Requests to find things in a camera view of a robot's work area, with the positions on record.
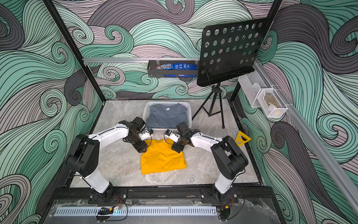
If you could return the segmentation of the yellow t-shirt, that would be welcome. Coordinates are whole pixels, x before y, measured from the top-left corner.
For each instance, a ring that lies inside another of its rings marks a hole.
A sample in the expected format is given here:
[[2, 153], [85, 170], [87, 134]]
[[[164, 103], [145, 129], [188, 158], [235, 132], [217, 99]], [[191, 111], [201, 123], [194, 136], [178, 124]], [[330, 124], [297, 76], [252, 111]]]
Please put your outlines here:
[[140, 159], [141, 172], [143, 175], [152, 173], [164, 173], [172, 170], [185, 169], [187, 163], [184, 153], [177, 153], [171, 149], [174, 143], [167, 140], [146, 140], [147, 151]]

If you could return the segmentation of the grey-blue t-shirt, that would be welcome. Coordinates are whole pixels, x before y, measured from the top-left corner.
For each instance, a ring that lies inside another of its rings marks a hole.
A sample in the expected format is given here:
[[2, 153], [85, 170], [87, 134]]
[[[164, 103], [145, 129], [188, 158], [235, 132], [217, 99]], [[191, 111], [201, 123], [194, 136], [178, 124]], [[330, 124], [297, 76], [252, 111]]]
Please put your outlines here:
[[181, 124], [188, 123], [187, 110], [180, 104], [174, 105], [151, 105], [146, 124], [149, 128], [171, 129]]

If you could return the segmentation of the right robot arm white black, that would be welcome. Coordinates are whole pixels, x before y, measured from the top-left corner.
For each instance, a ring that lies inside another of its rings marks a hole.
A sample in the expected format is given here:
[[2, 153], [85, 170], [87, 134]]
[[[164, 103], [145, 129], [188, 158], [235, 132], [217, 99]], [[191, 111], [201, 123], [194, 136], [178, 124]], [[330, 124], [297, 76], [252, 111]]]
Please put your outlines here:
[[189, 145], [211, 152], [220, 171], [213, 192], [218, 197], [227, 195], [235, 179], [246, 170], [249, 164], [235, 140], [230, 136], [217, 138], [204, 135], [198, 129], [190, 129], [185, 122], [180, 123], [177, 130], [178, 133], [174, 133], [168, 129], [164, 134], [173, 141], [171, 149], [180, 153], [186, 145]]

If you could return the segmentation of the white plastic basket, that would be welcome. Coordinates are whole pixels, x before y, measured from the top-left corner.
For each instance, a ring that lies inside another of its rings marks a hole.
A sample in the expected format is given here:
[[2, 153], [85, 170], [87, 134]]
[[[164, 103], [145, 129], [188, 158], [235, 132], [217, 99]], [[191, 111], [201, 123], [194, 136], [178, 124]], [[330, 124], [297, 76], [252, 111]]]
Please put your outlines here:
[[[174, 105], [174, 104], [179, 104], [179, 103], [181, 103], [180, 101], [150, 101], [150, 102], [148, 102], [148, 103], [146, 103], [146, 105], [145, 105], [145, 108], [144, 108], [144, 112], [143, 112], [143, 120], [145, 121], [145, 123], [146, 123], [146, 119], [148, 118], [148, 116], [149, 116], [149, 111], [150, 111], [150, 106], [151, 105], [156, 105], [156, 104], [162, 104], [162, 105]], [[190, 104], [188, 103], [188, 102], [184, 102], [186, 105], [187, 105], [187, 107], [188, 107], [188, 109], [187, 109], [187, 117], [188, 117], [188, 123], [186, 123], [187, 124], [187, 126], [189, 127], [189, 128], [191, 128], [192, 127], [192, 110], [191, 110], [191, 106], [190, 106]], [[167, 128], [153, 128], [153, 130], [167, 130]]]

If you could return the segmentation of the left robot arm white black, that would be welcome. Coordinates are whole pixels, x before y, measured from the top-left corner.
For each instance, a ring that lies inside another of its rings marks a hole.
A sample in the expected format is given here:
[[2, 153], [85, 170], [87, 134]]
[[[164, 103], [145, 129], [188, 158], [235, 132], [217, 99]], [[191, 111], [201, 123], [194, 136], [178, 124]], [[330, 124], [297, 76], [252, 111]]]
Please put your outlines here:
[[65, 160], [66, 166], [82, 177], [96, 197], [102, 201], [110, 201], [114, 197], [113, 185], [98, 168], [100, 150], [123, 140], [131, 144], [138, 153], [144, 153], [149, 147], [145, 140], [151, 139], [152, 135], [153, 130], [147, 128], [140, 117], [133, 121], [120, 121], [115, 126], [95, 134], [79, 134], [70, 146]]

